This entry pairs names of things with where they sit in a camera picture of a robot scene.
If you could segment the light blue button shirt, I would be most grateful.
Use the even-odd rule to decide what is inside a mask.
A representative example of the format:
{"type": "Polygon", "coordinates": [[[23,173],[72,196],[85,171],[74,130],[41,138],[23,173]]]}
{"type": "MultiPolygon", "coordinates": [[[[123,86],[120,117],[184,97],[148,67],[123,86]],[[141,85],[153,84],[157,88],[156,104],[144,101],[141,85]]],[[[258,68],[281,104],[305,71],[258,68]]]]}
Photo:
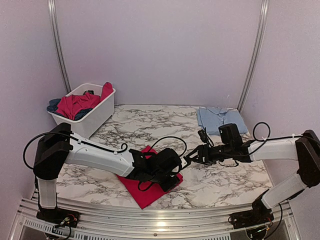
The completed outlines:
{"type": "Polygon", "coordinates": [[[248,128],[236,109],[223,107],[200,107],[197,111],[198,125],[208,135],[219,135],[219,127],[226,124],[236,124],[240,134],[246,134],[248,128]]]}

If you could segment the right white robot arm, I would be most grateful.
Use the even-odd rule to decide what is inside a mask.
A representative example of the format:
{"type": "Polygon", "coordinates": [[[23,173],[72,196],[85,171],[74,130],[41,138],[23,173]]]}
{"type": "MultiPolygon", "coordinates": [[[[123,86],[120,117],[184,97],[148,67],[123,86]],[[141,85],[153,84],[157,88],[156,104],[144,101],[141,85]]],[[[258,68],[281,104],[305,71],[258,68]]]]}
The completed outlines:
{"type": "Polygon", "coordinates": [[[227,159],[238,163],[263,162],[269,168],[291,167],[284,176],[273,183],[272,188],[262,193],[252,203],[247,219],[258,224],[267,216],[267,211],[288,199],[293,199],[305,189],[320,183],[320,139],[311,130],[301,134],[254,138],[243,141],[238,126],[227,123],[218,127],[220,145],[214,145],[205,130],[198,131],[202,144],[198,145],[187,156],[187,163],[214,165],[227,159]]]}

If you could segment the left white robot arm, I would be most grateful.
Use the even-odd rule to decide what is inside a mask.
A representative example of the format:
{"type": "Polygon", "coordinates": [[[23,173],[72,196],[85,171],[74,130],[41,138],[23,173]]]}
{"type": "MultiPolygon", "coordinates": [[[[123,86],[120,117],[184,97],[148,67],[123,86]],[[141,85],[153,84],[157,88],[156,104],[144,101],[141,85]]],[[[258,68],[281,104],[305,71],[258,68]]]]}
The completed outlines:
{"type": "Polygon", "coordinates": [[[183,169],[181,157],[172,148],[142,152],[123,143],[118,150],[110,149],[73,132],[68,123],[33,137],[25,149],[33,142],[37,147],[29,169],[36,179],[39,209],[53,223],[64,216],[57,204],[57,178],[65,164],[104,170],[139,184],[158,184],[164,192],[178,185],[178,174],[183,169]]]}

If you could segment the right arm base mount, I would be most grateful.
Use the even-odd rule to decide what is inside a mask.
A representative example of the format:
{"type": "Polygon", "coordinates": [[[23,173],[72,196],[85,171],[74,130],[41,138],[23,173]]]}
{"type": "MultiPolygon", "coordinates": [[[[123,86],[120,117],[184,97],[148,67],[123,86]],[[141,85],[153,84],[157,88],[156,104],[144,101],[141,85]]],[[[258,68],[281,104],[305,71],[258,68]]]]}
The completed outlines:
{"type": "Polygon", "coordinates": [[[256,225],[270,223],[274,220],[274,215],[271,210],[266,213],[255,212],[254,210],[246,210],[232,213],[228,222],[234,229],[248,228],[256,225]]]}

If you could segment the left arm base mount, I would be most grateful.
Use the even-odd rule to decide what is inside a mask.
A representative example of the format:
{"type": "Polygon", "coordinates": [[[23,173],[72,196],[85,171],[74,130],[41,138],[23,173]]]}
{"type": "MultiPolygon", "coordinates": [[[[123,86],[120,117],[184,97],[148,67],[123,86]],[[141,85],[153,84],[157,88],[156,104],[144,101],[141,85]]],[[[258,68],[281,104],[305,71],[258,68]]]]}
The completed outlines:
{"type": "Polygon", "coordinates": [[[41,208],[36,214],[36,218],[53,223],[56,226],[70,226],[76,228],[79,222],[80,213],[56,207],[54,209],[41,208]]]}

